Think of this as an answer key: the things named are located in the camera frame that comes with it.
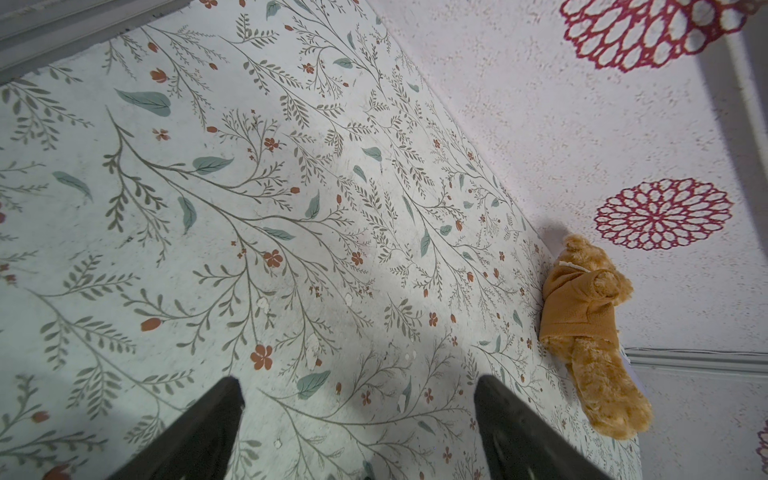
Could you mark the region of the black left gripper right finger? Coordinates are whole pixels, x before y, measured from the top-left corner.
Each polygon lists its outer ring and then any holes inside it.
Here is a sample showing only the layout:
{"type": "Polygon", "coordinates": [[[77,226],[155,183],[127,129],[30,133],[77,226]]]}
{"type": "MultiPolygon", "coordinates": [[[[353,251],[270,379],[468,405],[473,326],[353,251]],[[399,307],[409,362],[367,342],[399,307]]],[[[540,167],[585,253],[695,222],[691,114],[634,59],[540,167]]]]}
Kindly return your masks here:
{"type": "Polygon", "coordinates": [[[473,400],[492,480],[608,477],[495,376],[478,378],[473,400]]]}

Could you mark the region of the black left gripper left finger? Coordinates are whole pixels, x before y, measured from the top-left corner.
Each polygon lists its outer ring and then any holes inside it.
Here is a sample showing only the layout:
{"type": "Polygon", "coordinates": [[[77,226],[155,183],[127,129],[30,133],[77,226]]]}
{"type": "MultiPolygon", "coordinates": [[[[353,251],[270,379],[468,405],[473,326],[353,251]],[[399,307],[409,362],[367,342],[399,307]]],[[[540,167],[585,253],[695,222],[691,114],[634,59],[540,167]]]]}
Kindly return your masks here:
{"type": "Polygon", "coordinates": [[[224,479],[244,408],[239,380],[232,376],[220,379],[110,478],[224,479]]]}

